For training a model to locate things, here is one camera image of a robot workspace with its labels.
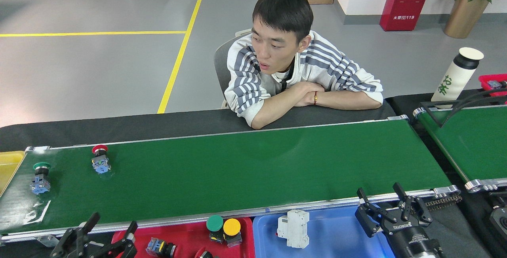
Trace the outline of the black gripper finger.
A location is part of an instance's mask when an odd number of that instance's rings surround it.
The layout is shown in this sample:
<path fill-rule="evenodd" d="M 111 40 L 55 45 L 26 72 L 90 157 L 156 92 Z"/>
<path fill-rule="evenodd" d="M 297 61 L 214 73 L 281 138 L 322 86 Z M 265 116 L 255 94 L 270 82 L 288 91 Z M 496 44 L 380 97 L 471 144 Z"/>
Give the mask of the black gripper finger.
<path fill-rule="evenodd" d="M 88 247 L 90 240 L 88 233 L 100 220 L 100 214 L 95 212 L 89 220 L 82 222 L 78 227 L 69 228 L 60 238 L 58 244 L 52 250 L 51 258 L 88 258 Z"/>
<path fill-rule="evenodd" d="M 134 244 L 134 233 L 138 228 L 136 221 L 132 221 L 130 226 L 125 232 L 121 240 L 113 244 L 104 244 L 99 246 L 89 242 L 89 257 L 90 258 L 134 258 L 137 254 L 137 249 Z"/>

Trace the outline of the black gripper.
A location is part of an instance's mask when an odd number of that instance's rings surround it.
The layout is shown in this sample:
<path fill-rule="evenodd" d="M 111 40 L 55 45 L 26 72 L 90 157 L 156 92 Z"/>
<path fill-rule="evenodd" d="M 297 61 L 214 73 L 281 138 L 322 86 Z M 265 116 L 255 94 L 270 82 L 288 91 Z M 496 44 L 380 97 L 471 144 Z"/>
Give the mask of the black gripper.
<path fill-rule="evenodd" d="M 357 190 L 360 204 L 355 217 L 366 235 L 372 238 L 383 230 L 396 258 L 443 258 L 438 240 L 430 239 L 424 231 L 424 227 L 433 222 L 424 201 L 420 197 L 407 195 L 400 183 L 394 183 L 394 191 L 399 198 L 400 220 L 386 209 L 370 203 L 362 188 Z"/>

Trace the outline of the person's left hand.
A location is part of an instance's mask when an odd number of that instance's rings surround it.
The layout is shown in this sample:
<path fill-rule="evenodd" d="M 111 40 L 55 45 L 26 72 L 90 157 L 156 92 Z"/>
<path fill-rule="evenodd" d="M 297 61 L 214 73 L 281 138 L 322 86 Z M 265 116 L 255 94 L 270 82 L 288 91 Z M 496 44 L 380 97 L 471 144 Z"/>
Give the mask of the person's left hand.
<path fill-rule="evenodd" d="M 304 107 L 308 105 L 315 105 L 315 97 L 316 92 L 308 92 L 306 93 L 302 99 L 300 99 L 294 106 L 295 107 Z"/>

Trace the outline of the person's right hand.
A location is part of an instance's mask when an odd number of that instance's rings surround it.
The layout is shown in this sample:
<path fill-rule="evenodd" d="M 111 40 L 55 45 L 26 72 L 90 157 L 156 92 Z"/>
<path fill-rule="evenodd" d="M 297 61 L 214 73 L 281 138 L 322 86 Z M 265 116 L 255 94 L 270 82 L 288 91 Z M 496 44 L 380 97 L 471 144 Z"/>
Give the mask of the person's right hand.
<path fill-rule="evenodd" d="M 322 85 L 313 82 L 298 82 L 293 85 L 293 88 L 297 90 L 298 94 L 303 97 L 309 92 L 324 92 L 325 89 Z"/>

